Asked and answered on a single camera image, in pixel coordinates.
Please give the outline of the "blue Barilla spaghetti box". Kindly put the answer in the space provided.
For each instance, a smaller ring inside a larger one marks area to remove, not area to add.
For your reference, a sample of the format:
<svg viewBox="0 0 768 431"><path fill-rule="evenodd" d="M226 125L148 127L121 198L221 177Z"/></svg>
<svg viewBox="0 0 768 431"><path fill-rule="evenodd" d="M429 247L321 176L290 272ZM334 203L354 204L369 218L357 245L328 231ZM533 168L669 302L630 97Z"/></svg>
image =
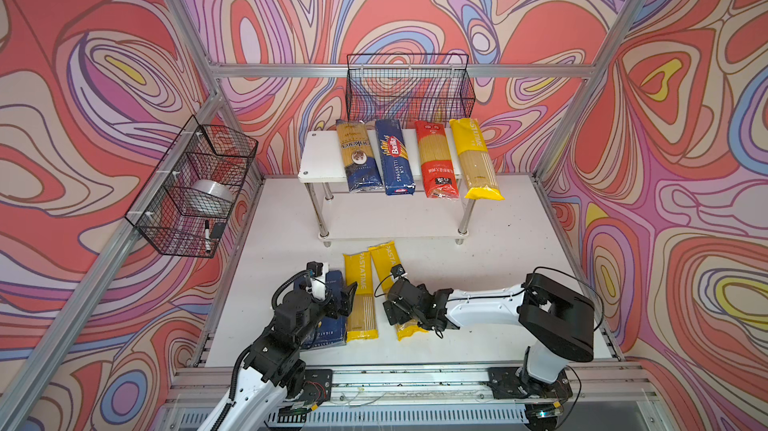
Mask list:
<svg viewBox="0 0 768 431"><path fill-rule="evenodd" d="M387 195L412 195L416 186L402 129L395 119L375 121L383 183Z"/></svg>

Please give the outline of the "red spaghetti bag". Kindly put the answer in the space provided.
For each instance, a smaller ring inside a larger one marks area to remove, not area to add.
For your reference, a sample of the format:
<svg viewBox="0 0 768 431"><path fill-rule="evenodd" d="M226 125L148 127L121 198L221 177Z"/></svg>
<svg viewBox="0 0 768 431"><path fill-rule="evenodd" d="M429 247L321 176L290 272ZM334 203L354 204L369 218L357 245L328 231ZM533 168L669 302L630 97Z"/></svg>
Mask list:
<svg viewBox="0 0 768 431"><path fill-rule="evenodd" d="M415 130L427 197L458 199L458 183L444 125L416 121Z"/></svg>

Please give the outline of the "blue Ankara spaghetti bag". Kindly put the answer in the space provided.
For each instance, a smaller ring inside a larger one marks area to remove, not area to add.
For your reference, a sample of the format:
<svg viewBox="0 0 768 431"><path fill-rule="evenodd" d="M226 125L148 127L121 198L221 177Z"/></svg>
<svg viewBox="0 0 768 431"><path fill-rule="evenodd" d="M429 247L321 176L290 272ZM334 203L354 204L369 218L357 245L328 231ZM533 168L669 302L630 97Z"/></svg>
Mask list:
<svg viewBox="0 0 768 431"><path fill-rule="evenodd" d="M338 120L336 130L349 191L383 191L383 180L366 125L363 122Z"/></svg>

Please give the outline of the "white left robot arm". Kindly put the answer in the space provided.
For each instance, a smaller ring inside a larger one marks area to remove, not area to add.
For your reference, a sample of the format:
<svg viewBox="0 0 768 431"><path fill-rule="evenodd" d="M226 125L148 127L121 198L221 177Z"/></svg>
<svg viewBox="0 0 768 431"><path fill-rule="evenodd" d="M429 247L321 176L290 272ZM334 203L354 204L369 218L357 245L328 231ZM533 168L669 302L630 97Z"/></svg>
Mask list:
<svg viewBox="0 0 768 431"><path fill-rule="evenodd" d="M201 430L256 430L274 412L306 415L330 399L333 372L308 371L301 352L323 319L350 316L358 283L334 294L322 268L310 262L278 286L270 300L272 319L239 353L228 391Z"/></svg>

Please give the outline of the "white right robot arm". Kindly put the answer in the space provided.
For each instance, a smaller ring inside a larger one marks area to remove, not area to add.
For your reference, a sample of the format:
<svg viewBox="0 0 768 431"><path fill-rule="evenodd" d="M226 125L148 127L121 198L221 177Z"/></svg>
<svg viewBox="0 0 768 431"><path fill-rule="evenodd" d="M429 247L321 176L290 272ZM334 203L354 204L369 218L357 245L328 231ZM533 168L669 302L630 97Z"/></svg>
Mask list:
<svg viewBox="0 0 768 431"><path fill-rule="evenodd" d="M435 292L396 277L383 308L391 325L414 321L437 335L475 325L517 325L535 339L526 350L519 379L538 385L555 383L572 362L594 359L595 304L587 296L533 271L508 288Z"/></svg>

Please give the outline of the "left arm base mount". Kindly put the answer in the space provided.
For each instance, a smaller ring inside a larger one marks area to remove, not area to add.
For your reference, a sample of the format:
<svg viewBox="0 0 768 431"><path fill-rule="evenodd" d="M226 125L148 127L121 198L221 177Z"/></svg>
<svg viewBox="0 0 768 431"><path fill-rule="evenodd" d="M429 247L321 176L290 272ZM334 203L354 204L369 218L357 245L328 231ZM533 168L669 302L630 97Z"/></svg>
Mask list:
<svg viewBox="0 0 768 431"><path fill-rule="evenodd" d="M329 368L312 368L296 372L286 382L287 400L304 407L320 405L332 396L333 371Z"/></svg>

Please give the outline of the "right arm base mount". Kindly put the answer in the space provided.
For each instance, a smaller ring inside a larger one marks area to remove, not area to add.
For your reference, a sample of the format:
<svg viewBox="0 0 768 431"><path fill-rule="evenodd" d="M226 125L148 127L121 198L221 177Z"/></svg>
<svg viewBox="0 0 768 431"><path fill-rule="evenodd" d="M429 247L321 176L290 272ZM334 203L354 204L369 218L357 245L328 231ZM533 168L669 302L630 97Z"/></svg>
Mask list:
<svg viewBox="0 0 768 431"><path fill-rule="evenodd" d="M490 367L487 372L487 386L494 399L550 399L564 402L573 396L570 381L564 371L551 384L530 377L524 367Z"/></svg>

